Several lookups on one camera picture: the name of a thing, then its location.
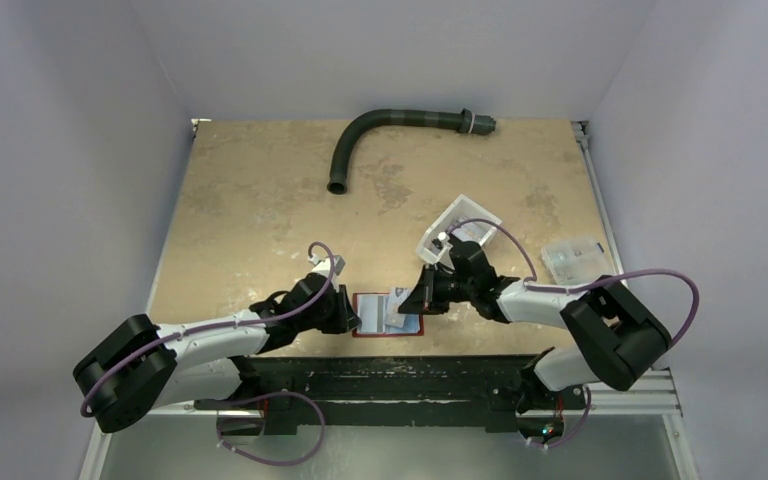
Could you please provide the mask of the white VIP card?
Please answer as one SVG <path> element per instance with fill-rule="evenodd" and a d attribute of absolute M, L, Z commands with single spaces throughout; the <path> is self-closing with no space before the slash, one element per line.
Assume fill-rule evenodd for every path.
<path fill-rule="evenodd" d="M 359 335 L 385 334 L 384 301 L 387 294 L 360 294 L 356 301 L 356 312 L 360 318 Z"/>

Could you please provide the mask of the red card holder wallet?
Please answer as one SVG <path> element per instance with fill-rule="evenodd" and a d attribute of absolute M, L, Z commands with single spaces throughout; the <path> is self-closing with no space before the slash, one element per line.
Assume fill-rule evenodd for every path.
<path fill-rule="evenodd" d="M 397 288 L 389 293 L 355 293 L 352 306 L 360 324 L 356 338 L 414 337 L 424 335 L 423 317 L 398 312 L 398 301 L 406 298 Z"/>

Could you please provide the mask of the white plastic card box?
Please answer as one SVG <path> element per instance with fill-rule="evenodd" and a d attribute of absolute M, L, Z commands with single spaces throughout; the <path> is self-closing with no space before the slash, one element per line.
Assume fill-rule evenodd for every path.
<path fill-rule="evenodd" d="M 473 241 L 484 246 L 495 237 L 498 232 L 497 225 L 501 224 L 502 220 L 498 216 L 461 194 L 426 229 L 417 244 L 415 253 L 424 263 L 441 263 L 451 267 L 450 251 L 453 241 Z M 439 261 L 430 248 L 431 240 L 441 231 L 449 234 L 451 249 Z"/>

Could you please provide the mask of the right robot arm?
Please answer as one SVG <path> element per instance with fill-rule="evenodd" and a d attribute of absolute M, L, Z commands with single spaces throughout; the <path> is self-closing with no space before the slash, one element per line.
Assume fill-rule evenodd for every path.
<path fill-rule="evenodd" d="M 566 329 L 573 346 L 551 348 L 524 369 L 521 392 L 533 406 L 591 382 L 627 391 L 672 345 L 656 316 L 607 276 L 571 289 L 527 283 L 498 274 L 472 241 L 454 246 L 450 260 L 424 265 L 412 291 L 399 296 L 399 313 L 442 315 L 454 303 L 468 303 L 487 320 Z"/>

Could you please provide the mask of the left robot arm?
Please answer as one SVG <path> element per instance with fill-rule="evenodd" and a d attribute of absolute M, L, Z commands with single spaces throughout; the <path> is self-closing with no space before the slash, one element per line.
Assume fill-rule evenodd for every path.
<path fill-rule="evenodd" d="M 244 358 L 288 346 L 309 330 L 340 335 L 359 324 L 346 287 L 316 272 L 222 318 L 155 324 L 134 315 L 74 367 L 80 413 L 114 433 L 155 408 L 190 400 L 244 409 L 258 395 L 258 382 L 243 372 Z"/>

